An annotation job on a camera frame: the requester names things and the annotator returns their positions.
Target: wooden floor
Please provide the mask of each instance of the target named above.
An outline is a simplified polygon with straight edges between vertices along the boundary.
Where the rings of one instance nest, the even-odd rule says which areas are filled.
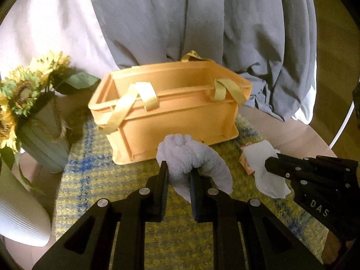
[[[352,102],[360,76],[360,32],[340,0],[314,0],[317,21],[317,96],[310,126],[330,144]],[[355,112],[333,147],[338,157],[360,159]]]

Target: lavender fluffy cloth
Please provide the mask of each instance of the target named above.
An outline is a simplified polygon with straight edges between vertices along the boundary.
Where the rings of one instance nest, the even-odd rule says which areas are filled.
[[[193,168],[200,168],[201,175],[211,177],[219,190],[227,194],[233,191],[233,178],[224,159],[190,135],[167,135],[159,144],[156,160],[159,165],[163,160],[167,162],[169,184],[188,202],[191,202],[189,173]]]

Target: storage basket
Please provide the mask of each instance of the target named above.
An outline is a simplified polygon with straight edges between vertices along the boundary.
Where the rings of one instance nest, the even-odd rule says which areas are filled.
[[[190,134],[207,145],[237,137],[234,122],[238,103],[226,91],[222,101],[213,100],[214,81],[225,78],[236,84],[243,102],[249,99],[252,84],[240,75],[211,60],[181,61],[135,66],[107,74],[94,92],[89,108],[95,123],[103,128],[131,85],[151,83],[158,107],[146,110],[140,97],[134,99],[121,124],[107,135],[116,164],[139,162],[155,158],[159,143],[168,134]]]

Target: silver screw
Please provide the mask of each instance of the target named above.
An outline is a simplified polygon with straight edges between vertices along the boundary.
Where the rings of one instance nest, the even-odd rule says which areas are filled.
[[[259,207],[260,204],[261,204],[261,202],[260,202],[260,200],[258,200],[258,199],[251,199],[251,200],[250,200],[250,204],[251,204],[251,206]]]
[[[209,193],[209,195],[217,195],[219,193],[216,188],[210,188],[207,192]]]
[[[98,201],[98,206],[99,207],[105,207],[107,204],[109,204],[109,201],[107,201],[106,199],[100,199]]]
[[[147,194],[150,193],[150,189],[147,188],[147,187],[141,188],[141,189],[139,190],[139,193],[140,193],[140,195],[147,195]]]

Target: gray vase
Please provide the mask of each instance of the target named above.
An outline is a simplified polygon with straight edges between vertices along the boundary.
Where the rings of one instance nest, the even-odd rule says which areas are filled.
[[[48,104],[32,117],[33,120],[27,121],[17,131],[22,148],[52,173],[62,171],[69,156],[66,135],[60,141],[54,141],[62,132],[62,121],[55,100],[56,96],[53,96]]]

